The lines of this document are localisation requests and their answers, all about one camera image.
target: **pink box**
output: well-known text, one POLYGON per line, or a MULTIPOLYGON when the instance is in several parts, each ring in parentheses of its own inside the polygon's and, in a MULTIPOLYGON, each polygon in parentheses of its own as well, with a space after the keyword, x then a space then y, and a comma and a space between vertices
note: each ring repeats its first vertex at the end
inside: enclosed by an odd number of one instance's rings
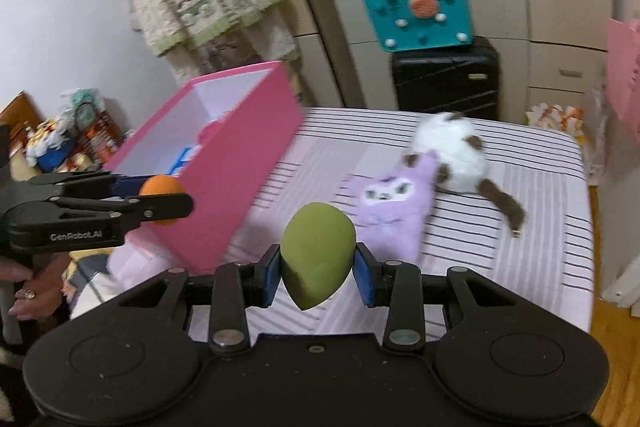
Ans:
POLYGON ((189 81, 126 140, 106 169, 165 174, 180 152, 202 148, 178 174, 194 200, 191 216, 129 232, 155 237, 193 273, 219 264, 236 228, 302 123, 287 74, 266 62, 189 81))

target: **plush toy tail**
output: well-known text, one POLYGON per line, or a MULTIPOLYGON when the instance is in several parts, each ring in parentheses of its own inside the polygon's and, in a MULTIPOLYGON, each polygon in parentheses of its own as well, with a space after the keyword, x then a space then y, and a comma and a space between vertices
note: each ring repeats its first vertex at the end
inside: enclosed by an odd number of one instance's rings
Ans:
POLYGON ((491 180, 484 179, 478 185, 478 193, 491 201, 509 221, 513 237, 520 236, 520 229, 524 222, 525 211, 512 196, 502 192, 491 180))

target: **wooden floor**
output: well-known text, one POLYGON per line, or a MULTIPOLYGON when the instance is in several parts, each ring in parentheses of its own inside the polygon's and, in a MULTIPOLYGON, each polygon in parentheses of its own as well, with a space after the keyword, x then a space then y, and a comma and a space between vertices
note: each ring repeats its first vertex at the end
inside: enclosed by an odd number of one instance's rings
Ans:
POLYGON ((610 363, 609 383, 593 412, 603 427, 640 427, 640 318, 598 299, 600 232, 598 198, 591 191, 596 258, 596 299, 591 334, 602 344, 610 363))

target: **screw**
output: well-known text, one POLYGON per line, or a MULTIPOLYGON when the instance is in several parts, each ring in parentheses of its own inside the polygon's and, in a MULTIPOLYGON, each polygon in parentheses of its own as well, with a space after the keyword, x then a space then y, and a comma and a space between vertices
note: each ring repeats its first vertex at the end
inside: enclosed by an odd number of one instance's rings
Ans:
POLYGON ((389 333, 389 340, 396 346, 413 346, 420 342, 420 333, 414 330, 394 330, 389 333))
POLYGON ((220 347, 237 346, 244 341, 244 333, 239 330, 218 330, 212 338, 220 347))

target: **mattress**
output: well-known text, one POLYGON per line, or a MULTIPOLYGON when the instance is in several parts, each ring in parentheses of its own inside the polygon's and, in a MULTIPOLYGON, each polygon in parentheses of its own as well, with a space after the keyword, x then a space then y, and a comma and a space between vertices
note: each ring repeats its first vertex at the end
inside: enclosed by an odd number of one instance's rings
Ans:
MULTIPOLYGON (((423 114, 312 108, 273 169, 225 255, 258 259, 296 211, 311 201, 353 214, 350 176, 391 170, 423 114)), ((490 178, 527 211, 517 239, 500 212, 478 194, 437 193, 425 222, 420 267, 444 275, 466 266, 588 331, 593 304, 593 237, 588 188, 578 144, 560 132, 474 120, 490 161, 490 178)), ((268 309, 247 309, 252 340, 262 332, 382 336, 387 309, 368 309, 353 277, 319 306, 302 312, 284 285, 268 309)), ((194 310, 190 335, 206 340, 208 309, 194 310)), ((425 306, 430 339, 445 333, 442 309, 425 306)))

